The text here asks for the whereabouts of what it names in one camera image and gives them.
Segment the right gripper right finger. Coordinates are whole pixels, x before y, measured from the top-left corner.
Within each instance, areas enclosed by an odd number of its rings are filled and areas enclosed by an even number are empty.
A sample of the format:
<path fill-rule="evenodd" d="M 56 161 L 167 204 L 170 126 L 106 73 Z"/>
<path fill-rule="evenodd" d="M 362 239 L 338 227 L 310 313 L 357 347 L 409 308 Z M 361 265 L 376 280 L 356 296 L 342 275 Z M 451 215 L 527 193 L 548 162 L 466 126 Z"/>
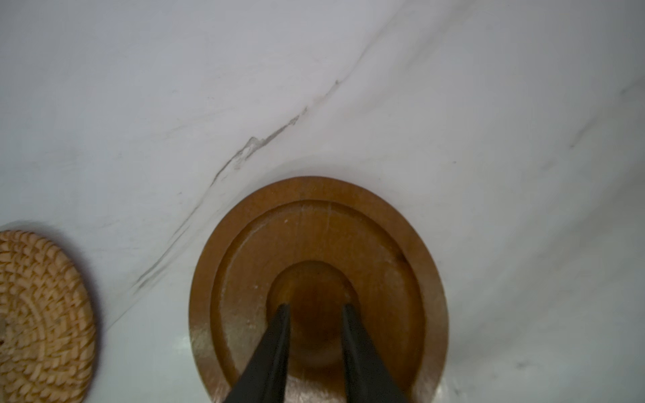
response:
<path fill-rule="evenodd" d="M 351 304 L 343 306 L 341 342 L 347 402 L 407 402 Z"/>

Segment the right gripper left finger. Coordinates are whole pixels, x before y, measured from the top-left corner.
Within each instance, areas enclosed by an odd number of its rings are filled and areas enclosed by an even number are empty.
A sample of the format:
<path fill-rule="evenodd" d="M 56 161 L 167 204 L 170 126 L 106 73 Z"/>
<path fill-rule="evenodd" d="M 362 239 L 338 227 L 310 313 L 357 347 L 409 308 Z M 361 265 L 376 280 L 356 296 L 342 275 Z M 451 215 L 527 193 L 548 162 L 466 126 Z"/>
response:
<path fill-rule="evenodd" d="M 281 304 L 224 402 L 284 402 L 290 340 L 290 306 Z"/>

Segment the brown wooden round coaster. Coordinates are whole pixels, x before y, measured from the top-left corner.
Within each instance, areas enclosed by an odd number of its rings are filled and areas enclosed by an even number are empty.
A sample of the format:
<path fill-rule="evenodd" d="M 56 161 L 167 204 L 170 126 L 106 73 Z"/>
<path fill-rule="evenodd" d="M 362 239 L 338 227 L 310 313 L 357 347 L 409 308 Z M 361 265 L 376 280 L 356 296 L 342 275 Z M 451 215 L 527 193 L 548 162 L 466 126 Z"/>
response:
<path fill-rule="evenodd" d="M 432 401 L 448 350 L 438 269 L 376 194 L 321 176 L 265 186 L 206 242 L 189 304 L 191 349 L 211 401 L 242 375 L 278 308 L 291 309 L 289 402 L 342 402 L 342 307 L 354 306 L 396 384 Z"/>

